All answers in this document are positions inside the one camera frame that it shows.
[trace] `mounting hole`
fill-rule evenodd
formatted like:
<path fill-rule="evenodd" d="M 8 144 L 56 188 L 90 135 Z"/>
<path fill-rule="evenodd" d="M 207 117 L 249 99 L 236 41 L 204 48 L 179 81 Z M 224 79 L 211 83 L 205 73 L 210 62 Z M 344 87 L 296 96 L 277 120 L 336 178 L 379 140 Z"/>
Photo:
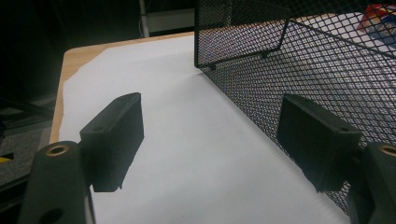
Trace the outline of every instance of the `mounting hole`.
<path fill-rule="evenodd" d="M 47 150 L 47 156 L 59 156 L 64 154 L 67 150 L 69 150 L 69 146 L 67 145 L 60 145 L 54 146 Z"/>
<path fill-rule="evenodd" d="M 44 213 L 43 216 L 41 216 L 40 224 L 55 223 L 62 217 L 63 214 L 64 210 L 62 210 L 61 208 L 49 210 L 48 212 Z"/>
<path fill-rule="evenodd" d="M 396 157 L 396 147 L 382 146 L 379 148 L 385 154 Z"/>
<path fill-rule="evenodd" d="M 99 126 L 99 127 L 96 127 L 96 128 L 93 129 L 94 132 L 100 132 L 102 130 L 103 130 L 102 126 Z"/>

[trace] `wire mesh wall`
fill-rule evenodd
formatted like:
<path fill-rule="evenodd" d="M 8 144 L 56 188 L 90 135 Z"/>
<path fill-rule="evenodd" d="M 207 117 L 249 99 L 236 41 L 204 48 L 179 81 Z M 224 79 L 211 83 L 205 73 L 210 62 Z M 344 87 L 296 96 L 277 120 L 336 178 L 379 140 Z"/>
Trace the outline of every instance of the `wire mesh wall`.
<path fill-rule="evenodd" d="M 198 0 L 195 65 L 278 145 L 284 93 L 314 100 L 362 130 L 363 147 L 396 144 L 395 25 L 379 19 L 393 7 L 370 5 Z M 348 189 L 327 193 L 346 213 Z"/>

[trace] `white paper sheet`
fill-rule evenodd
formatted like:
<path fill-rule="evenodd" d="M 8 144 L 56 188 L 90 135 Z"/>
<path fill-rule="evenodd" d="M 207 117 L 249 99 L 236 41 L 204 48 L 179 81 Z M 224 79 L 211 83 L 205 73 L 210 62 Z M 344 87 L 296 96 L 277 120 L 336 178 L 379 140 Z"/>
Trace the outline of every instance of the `white paper sheet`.
<path fill-rule="evenodd" d="M 193 36 L 107 49 L 64 84 L 61 140 L 114 98 L 142 93 L 145 139 L 105 223 L 349 223 L 200 70 Z"/>

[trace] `black mesh basket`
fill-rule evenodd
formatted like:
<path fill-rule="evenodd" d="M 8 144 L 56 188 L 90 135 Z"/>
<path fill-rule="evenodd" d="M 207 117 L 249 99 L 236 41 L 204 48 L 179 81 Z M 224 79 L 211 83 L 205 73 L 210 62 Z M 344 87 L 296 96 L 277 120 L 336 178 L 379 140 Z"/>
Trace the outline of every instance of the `black mesh basket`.
<path fill-rule="evenodd" d="M 396 144 L 396 49 L 389 43 L 396 29 L 385 26 L 375 37 L 361 28 L 365 13 L 381 16 L 371 4 L 197 0 L 195 66 L 278 145 L 284 93 L 311 99 L 362 130 L 362 147 Z M 348 189 L 345 183 L 327 193 L 346 213 Z"/>

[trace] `wooden table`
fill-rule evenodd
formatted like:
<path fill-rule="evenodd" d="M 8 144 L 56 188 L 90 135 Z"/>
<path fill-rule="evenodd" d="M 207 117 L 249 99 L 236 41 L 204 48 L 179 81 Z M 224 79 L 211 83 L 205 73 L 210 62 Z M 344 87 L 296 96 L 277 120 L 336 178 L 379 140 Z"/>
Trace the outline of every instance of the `wooden table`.
<path fill-rule="evenodd" d="M 59 81 L 59 88 L 58 88 L 58 95 L 56 99 L 56 106 L 55 106 L 55 114 L 53 116 L 52 122 L 52 130 L 50 134 L 49 143 L 55 143 L 59 141 L 59 129 L 61 128 L 62 118 L 64 117 L 64 83 L 67 79 L 72 77 L 78 69 L 88 63 L 90 60 L 98 56 L 102 53 L 105 49 L 125 46 L 125 45 L 132 45 L 132 44 L 139 44 L 145 43 L 149 41 L 156 41 L 156 40 L 164 40 L 169 38 L 177 38 L 187 35 L 193 35 L 193 32 L 183 33 L 183 34 L 176 34 L 176 35 L 162 35 L 162 36 L 155 36 L 150 38 L 143 38 L 143 39 L 136 39 L 136 40 L 128 40 L 128 41 L 121 41 L 115 43 L 108 43 L 102 45 L 93 45 L 88 47 L 82 47 L 77 49 L 70 49 L 64 54 L 64 63 L 62 65 L 62 73 L 61 78 Z"/>

